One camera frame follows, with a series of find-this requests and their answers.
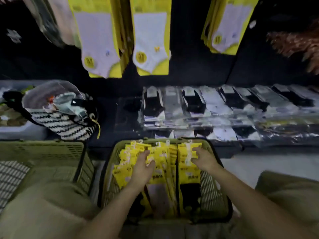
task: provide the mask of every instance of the white container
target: white container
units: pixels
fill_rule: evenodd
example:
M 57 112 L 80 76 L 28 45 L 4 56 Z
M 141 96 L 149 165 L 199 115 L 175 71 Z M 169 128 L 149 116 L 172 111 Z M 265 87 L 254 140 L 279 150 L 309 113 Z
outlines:
M 0 140 L 44 140 L 48 129 L 27 121 L 23 126 L 1 126 Z

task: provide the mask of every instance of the person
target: person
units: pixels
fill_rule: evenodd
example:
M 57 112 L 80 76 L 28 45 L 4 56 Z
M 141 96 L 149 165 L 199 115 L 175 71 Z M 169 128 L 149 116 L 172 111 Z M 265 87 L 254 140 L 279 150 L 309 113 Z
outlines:
M 223 192 L 229 196 L 241 213 L 240 219 L 248 225 L 248 230 L 238 230 L 236 234 L 230 233 L 227 237 L 221 238 L 317 238 L 315 234 L 319 225 L 317 181 L 303 179 L 301 183 L 296 184 L 297 178 L 293 177 L 289 179 L 288 186 L 283 186 L 285 183 L 281 183 L 280 186 L 284 188 L 283 193 L 290 195 L 287 200 L 287 197 L 281 196 L 281 191 L 278 192 L 277 189 L 274 192 L 273 186 L 269 186 L 276 178 L 276 175 L 270 174 L 270 180 L 267 179 L 266 186 L 262 189 L 270 192 L 271 198 L 281 205 L 279 206 L 224 169 L 208 151 L 202 148 L 193 150 L 197 152 L 198 158 L 192 158 L 192 162 L 221 185 Z M 138 156 L 127 186 L 101 211 L 92 205 L 85 193 L 73 183 L 45 182 L 26 188 L 3 210 L 0 216 L 0 238 L 118 238 L 130 207 L 152 176 L 155 162 L 152 161 L 146 166 L 145 160 L 148 154 L 149 151 L 145 151 Z
M 194 148 L 193 150 L 197 152 L 198 159 L 192 158 L 192 162 L 217 180 L 257 238 L 316 238 L 285 210 L 219 165 L 208 151 L 202 148 Z M 128 185 L 97 217 L 78 232 L 76 239 L 118 238 L 131 205 L 152 176 L 155 163 L 152 162 L 148 167 L 145 165 L 148 154 L 149 151 L 145 151 L 139 155 Z

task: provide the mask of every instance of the black wall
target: black wall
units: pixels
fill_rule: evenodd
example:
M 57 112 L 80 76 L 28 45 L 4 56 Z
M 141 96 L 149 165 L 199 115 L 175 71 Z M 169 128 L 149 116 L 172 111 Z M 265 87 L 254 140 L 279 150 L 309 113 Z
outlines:
M 122 79 L 92 79 L 81 64 L 81 51 L 55 47 L 39 28 L 22 1 L 0 5 L 0 79 L 62 79 L 96 96 L 140 95 L 143 86 L 212 85 L 225 83 L 317 84 L 318 76 L 306 73 L 302 54 L 285 58 L 266 43 L 268 31 L 301 31 L 319 16 L 318 1 L 260 0 L 236 56 L 212 54 L 200 40 L 211 0 L 173 0 L 170 70 L 168 76 L 139 76 L 132 62 Z M 15 44 L 6 35 L 16 30 Z

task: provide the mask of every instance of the round yellow sticker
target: round yellow sticker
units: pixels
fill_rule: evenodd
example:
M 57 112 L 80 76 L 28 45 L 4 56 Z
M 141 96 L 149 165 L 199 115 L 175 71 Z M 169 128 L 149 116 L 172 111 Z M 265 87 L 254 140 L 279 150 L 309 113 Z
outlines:
M 86 67 L 93 69 L 94 68 L 94 59 L 92 57 L 86 56 L 84 58 L 84 64 Z
M 137 62 L 139 62 L 140 64 L 145 63 L 146 61 L 146 54 L 143 52 L 137 52 L 136 53 L 136 60 Z
M 220 44 L 221 39 L 222 39 L 222 36 L 217 35 L 217 36 L 215 37 L 215 39 L 214 39 L 214 44 L 216 44 L 216 45 Z

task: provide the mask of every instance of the black and white striped fabric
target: black and white striped fabric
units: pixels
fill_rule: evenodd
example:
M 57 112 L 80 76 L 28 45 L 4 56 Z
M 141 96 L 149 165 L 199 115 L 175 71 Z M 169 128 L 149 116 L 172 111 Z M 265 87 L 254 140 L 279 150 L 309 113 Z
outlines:
M 22 106 L 30 112 L 32 119 L 60 135 L 62 140 L 87 140 L 95 131 L 95 124 L 89 119 L 80 119 L 56 110 L 47 109 L 48 98 L 65 92 L 75 92 L 78 89 L 68 81 L 53 80 L 35 87 L 26 93 Z M 96 107 L 93 108 L 93 118 L 97 119 Z

